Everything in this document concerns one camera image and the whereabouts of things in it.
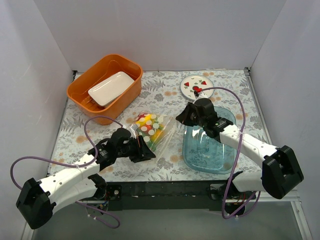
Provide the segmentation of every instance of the white wall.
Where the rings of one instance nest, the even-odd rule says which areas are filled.
[[[25,220],[11,163],[22,156],[51,156],[72,72],[33,0],[0,0],[0,239],[17,240]],[[26,160],[15,176],[45,176],[47,164]]]
[[[320,1],[287,0],[252,66],[274,144],[292,147],[304,173],[298,186],[314,239],[320,239]]]
[[[71,69],[120,53],[144,70],[243,69],[286,0],[34,0]]]

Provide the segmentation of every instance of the tabletop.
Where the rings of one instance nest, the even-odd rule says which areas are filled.
[[[234,91],[244,106],[246,117],[244,131],[263,142],[267,142],[267,136],[243,70],[144,72],[141,79],[141,94],[116,120],[129,126],[141,112],[177,116],[188,102],[188,99],[180,91],[180,82],[189,75],[206,76],[215,87],[224,87]],[[236,118],[237,126],[241,126],[243,115],[237,99],[232,94],[216,89],[210,99],[215,106],[231,111]],[[84,134],[84,123],[88,119],[77,105],[68,99],[52,154],[54,161],[72,164],[92,148]],[[118,127],[116,123],[102,126],[90,122],[87,130],[96,144],[99,140],[110,137]],[[106,167],[99,174],[106,182],[226,180],[229,177],[229,174],[205,173],[189,168],[182,156],[183,137],[184,126],[180,125],[160,159],[133,163],[129,158],[118,158],[115,164]],[[63,168],[63,166],[51,164],[48,174],[53,175]],[[256,172],[259,170],[258,165],[252,160],[240,155],[235,172]]]

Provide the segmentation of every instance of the plastic bag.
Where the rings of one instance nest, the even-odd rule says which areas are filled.
[[[143,136],[143,140],[155,154],[156,160],[159,160],[176,131],[175,122],[169,115],[142,112],[129,128]]]

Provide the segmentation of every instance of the plate with red design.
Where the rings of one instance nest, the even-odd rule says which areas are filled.
[[[196,100],[194,91],[211,88],[214,84],[212,81],[202,75],[186,76],[180,83],[180,90],[182,94],[190,100]],[[206,90],[205,94],[210,98],[214,94],[214,89]]]

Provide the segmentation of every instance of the orange plastic container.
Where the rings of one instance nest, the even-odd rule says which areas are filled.
[[[128,74],[134,83],[107,107],[97,105],[89,96],[88,90],[120,71]],[[121,55],[110,54],[74,80],[67,88],[66,94],[87,116],[104,115],[115,119],[140,94],[142,74],[143,70],[137,63]],[[105,118],[96,118],[94,121],[101,125],[112,123]]]

